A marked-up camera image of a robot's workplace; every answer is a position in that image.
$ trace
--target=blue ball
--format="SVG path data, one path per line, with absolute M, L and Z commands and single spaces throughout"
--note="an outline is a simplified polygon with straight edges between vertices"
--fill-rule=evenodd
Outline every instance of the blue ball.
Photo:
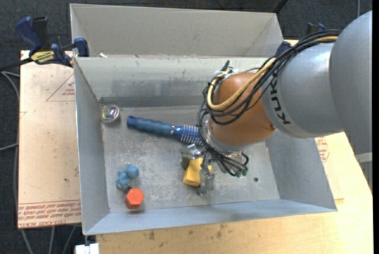
M 131 179 L 123 172 L 116 181 L 117 189 L 125 191 L 129 187 L 130 181 Z
M 125 169 L 125 173 L 129 178 L 133 179 L 138 177 L 139 170 L 136 166 L 127 166 Z

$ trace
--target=yellow block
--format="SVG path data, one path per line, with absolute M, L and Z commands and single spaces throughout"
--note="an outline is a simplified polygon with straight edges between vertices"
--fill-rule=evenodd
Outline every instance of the yellow block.
M 188 168 L 185 170 L 183 183 L 194 187 L 200 186 L 200 169 L 202 158 L 197 158 L 189 161 Z M 208 166 L 209 171 L 212 171 L 212 166 Z

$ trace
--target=yellow object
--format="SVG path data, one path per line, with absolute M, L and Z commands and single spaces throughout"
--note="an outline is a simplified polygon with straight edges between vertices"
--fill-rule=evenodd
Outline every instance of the yellow object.
M 227 100 L 225 100 L 224 102 L 222 102 L 221 104 L 219 105 L 214 105 L 212 103 L 212 91 L 213 91 L 213 88 L 216 84 L 217 81 L 219 81 L 219 79 L 221 79 L 226 73 L 221 73 L 219 75 L 217 75 L 213 80 L 212 80 L 212 83 L 211 85 L 209 86 L 209 89 L 208 89 L 208 95 L 207 95 L 207 103 L 208 103 L 208 106 L 212 109 L 212 110 L 215 110 L 215 111 L 221 111 L 222 109 L 225 109 L 227 107 L 229 107 L 230 105 L 232 105 L 238 98 L 239 96 L 241 95 L 241 93 L 246 90 L 248 88 L 248 86 L 253 82 L 255 81 L 257 78 L 261 77 L 261 75 L 275 62 L 276 58 L 272 58 L 271 60 L 269 60 L 267 62 L 267 64 L 260 68 L 248 81 L 246 81 L 246 83 L 241 86 L 241 88 L 239 88 L 237 90 L 236 93 L 234 93 L 231 97 L 229 97 Z
M 30 56 L 30 58 L 35 62 L 43 63 L 48 60 L 54 59 L 54 51 L 37 51 L 32 56 Z
M 185 170 L 183 183 L 194 187 L 200 186 L 200 168 L 203 162 L 202 158 L 197 158 L 189 161 L 188 168 Z M 212 166 L 208 166 L 209 171 L 212 171 Z

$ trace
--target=orange cube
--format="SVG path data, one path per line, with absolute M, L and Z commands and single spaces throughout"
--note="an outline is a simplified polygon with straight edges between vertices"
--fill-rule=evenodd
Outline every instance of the orange cube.
M 144 195 L 141 189 L 130 189 L 125 196 L 125 204 L 129 209 L 137 209 L 142 201 Z

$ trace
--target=yellow cable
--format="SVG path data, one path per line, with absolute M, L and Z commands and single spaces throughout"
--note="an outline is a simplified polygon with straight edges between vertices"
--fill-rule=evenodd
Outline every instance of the yellow cable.
M 227 100 L 225 100 L 224 102 L 222 102 L 221 104 L 219 105 L 214 105 L 212 103 L 212 91 L 213 91 L 213 88 L 216 84 L 216 82 L 218 81 L 218 79 L 222 78 L 225 73 L 221 73 L 219 74 L 217 77 L 215 77 L 213 80 L 212 80 L 212 83 L 211 85 L 209 86 L 209 89 L 208 89 L 208 95 L 207 95 L 207 104 L 208 106 L 212 109 L 212 110 L 215 110 L 215 111 L 220 111 L 220 110 L 223 110 L 229 106 L 231 106 L 237 99 L 238 97 L 241 95 L 241 93 L 243 91 L 245 91 L 248 86 L 253 82 L 255 81 L 257 78 L 260 77 L 260 75 L 266 71 L 271 65 L 272 63 L 276 60 L 276 58 L 272 58 L 271 60 L 269 60 L 264 67 L 260 68 L 248 81 L 246 81 L 231 97 L 229 97 Z
M 322 41 L 322 40 L 334 40 L 336 41 L 338 36 L 325 36 L 315 39 L 316 41 Z

